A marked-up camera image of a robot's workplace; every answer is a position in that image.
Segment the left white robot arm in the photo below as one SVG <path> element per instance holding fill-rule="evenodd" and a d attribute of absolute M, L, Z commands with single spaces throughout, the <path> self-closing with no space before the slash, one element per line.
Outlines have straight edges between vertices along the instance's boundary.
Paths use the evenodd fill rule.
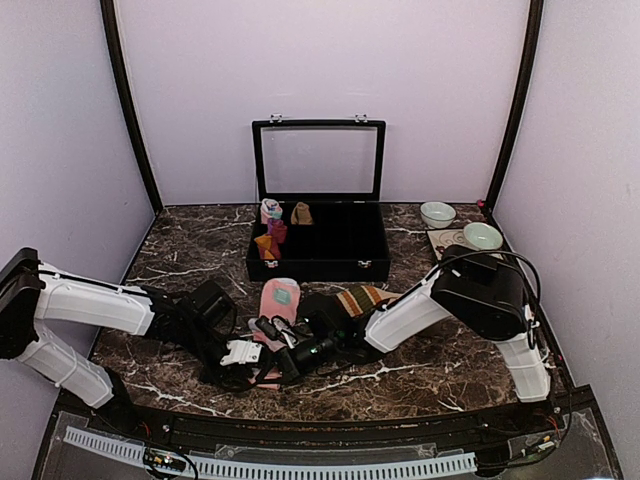
<path fill-rule="evenodd" d="M 78 397 L 120 436 L 141 427 L 120 376 L 98 366 L 46 325 L 61 320 L 169 342 L 196 357 L 208 382 L 243 392 L 272 367 L 263 343 L 222 334 L 237 308 L 209 280 L 184 295 L 153 287 L 123 286 L 76 276 L 41 261 L 37 250 L 20 249 L 1 269 L 1 357 L 16 360 Z"/>

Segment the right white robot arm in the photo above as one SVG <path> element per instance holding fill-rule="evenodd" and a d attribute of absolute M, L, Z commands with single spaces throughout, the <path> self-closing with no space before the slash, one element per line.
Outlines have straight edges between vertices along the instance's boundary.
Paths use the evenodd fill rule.
<path fill-rule="evenodd" d="M 518 400 L 510 424 L 521 434 L 534 432 L 549 416 L 546 398 L 551 376 L 537 345 L 540 294 L 516 266 L 529 261 L 501 250 L 447 247 L 440 262 L 395 300 L 384 300 L 354 318 L 327 296 L 303 312 L 310 338 L 276 355 L 289 383 L 336 359 L 366 365 L 381 359 L 418 333 L 455 317 L 497 346 L 515 384 Z"/>

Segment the striped brown beige sock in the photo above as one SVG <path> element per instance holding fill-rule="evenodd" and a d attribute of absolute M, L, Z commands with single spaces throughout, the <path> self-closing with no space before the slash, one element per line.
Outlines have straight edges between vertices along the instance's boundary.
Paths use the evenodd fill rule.
<path fill-rule="evenodd" d="M 367 314 L 381 304 L 393 302 L 399 297 L 399 293 L 370 285 L 354 286 L 335 295 L 339 305 L 351 318 Z"/>

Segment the rolled orange sock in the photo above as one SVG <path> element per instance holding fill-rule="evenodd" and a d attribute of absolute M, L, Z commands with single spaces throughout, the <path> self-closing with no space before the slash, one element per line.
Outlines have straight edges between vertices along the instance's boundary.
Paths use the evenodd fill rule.
<path fill-rule="evenodd" d="M 265 261 L 274 261 L 281 259 L 279 243 L 273 235 L 263 234 L 254 239 L 258 248 L 259 256 Z"/>

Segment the small circuit board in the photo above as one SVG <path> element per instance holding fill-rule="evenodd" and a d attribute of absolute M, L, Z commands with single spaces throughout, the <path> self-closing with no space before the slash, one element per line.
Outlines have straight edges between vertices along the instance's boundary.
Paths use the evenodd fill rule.
<path fill-rule="evenodd" d="M 142 461 L 146 467 L 160 472 L 183 472 L 187 467 L 187 463 L 180 456 L 154 448 L 144 451 Z"/>

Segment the rolled purple red sock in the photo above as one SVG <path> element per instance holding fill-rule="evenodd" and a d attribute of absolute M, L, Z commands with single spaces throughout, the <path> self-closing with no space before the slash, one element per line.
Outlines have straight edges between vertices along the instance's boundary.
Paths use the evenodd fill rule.
<path fill-rule="evenodd" d="M 270 235 L 277 244 L 286 241 L 288 227 L 280 218 L 270 218 L 267 221 L 267 234 Z"/>

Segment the rolled pink white sock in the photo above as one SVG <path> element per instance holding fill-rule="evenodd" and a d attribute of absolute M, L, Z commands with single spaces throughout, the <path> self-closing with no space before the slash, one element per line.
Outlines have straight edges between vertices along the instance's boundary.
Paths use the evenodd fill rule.
<path fill-rule="evenodd" d="M 282 212 L 278 201 L 270 198 L 263 199 L 260 206 L 261 223 L 268 224 L 270 220 L 280 220 Z"/>

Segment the black glass-lid storage box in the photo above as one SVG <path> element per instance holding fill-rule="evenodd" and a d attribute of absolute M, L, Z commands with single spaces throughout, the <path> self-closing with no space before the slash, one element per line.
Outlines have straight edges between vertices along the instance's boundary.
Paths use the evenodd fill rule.
<path fill-rule="evenodd" d="M 381 282 L 390 254 L 380 206 L 386 123 L 383 120 L 280 119 L 252 125 L 258 210 L 246 268 L 253 281 Z M 286 241 L 281 259 L 262 260 L 254 239 L 267 234 L 260 206 L 282 207 Z M 298 202 L 310 206 L 311 226 L 292 225 Z"/>

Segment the floral square plate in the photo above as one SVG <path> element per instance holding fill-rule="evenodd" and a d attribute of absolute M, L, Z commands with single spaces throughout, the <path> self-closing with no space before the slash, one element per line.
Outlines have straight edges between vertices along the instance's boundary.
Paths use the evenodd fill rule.
<path fill-rule="evenodd" d="M 428 230 L 427 236 L 437 260 L 442 258 L 444 250 L 451 245 L 461 245 L 466 248 L 471 248 L 471 245 L 464 237 L 462 229 Z"/>

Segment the far pale green bowl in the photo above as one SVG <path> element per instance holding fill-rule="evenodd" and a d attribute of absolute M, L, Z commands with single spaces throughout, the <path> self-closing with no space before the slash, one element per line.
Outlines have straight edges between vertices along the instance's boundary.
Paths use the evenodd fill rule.
<path fill-rule="evenodd" d="M 446 203 L 431 201 L 420 205 L 420 216 L 429 229 L 444 229 L 453 223 L 456 211 Z"/>

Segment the pale green bowl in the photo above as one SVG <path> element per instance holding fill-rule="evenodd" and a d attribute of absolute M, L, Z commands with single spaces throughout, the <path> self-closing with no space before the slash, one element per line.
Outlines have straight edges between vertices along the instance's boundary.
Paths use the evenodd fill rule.
<path fill-rule="evenodd" d="M 420 216 L 429 229 L 444 229 L 453 223 L 456 211 L 446 203 L 431 201 L 420 205 Z"/>
<path fill-rule="evenodd" d="M 504 242 L 502 234 L 483 222 L 472 222 L 463 228 L 465 241 L 478 250 L 499 250 Z"/>

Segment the near pale green bowl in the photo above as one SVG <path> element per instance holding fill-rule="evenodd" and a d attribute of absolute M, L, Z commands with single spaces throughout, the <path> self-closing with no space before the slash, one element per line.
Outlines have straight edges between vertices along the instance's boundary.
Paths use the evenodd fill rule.
<path fill-rule="evenodd" d="M 499 250 L 504 242 L 502 234 L 483 222 L 472 222 L 463 228 L 465 241 L 478 250 Z"/>

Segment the left black frame post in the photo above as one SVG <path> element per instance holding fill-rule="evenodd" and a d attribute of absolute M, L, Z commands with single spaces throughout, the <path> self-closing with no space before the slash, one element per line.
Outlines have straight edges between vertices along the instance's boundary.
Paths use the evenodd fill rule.
<path fill-rule="evenodd" d="M 154 214 L 158 215 L 164 209 L 164 205 L 161 200 L 157 182 L 152 172 L 151 163 L 144 144 L 142 131 L 134 105 L 134 99 L 125 65 L 125 57 L 118 28 L 118 21 L 116 18 L 116 4 L 113 0 L 100 0 L 99 4 L 112 74 L 126 130 L 147 198 Z"/>

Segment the black frame post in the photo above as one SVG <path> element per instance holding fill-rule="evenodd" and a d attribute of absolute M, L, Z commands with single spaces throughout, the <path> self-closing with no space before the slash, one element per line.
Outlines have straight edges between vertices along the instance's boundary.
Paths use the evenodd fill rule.
<path fill-rule="evenodd" d="M 161 200 L 157 182 L 152 172 L 151 163 L 144 144 L 142 131 L 134 105 L 134 99 L 125 65 L 125 57 L 118 28 L 118 21 L 116 18 L 116 4 L 113 0 L 100 0 L 99 4 L 112 74 L 126 130 L 147 198 L 154 214 L 158 215 L 164 209 L 164 205 Z"/>
<path fill-rule="evenodd" d="M 544 3 L 544 0 L 531 0 L 529 4 L 527 25 L 514 94 L 496 165 L 486 198 L 484 199 L 486 216 L 493 215 L 515 147 L 534 68 Z"/>

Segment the right black frame post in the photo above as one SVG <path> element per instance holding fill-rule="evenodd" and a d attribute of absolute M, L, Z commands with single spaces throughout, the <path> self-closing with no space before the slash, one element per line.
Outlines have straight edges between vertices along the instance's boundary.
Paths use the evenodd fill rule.
<path fill-rule="evenodd" d="M 484 199 L 486 216 L 493 215 L 515 147 L 534 68 L 544 3 L 544 0 L 531 0 L 529 4 L 527 25 L 514 94 L 496 165 L 486 198 Z"/>

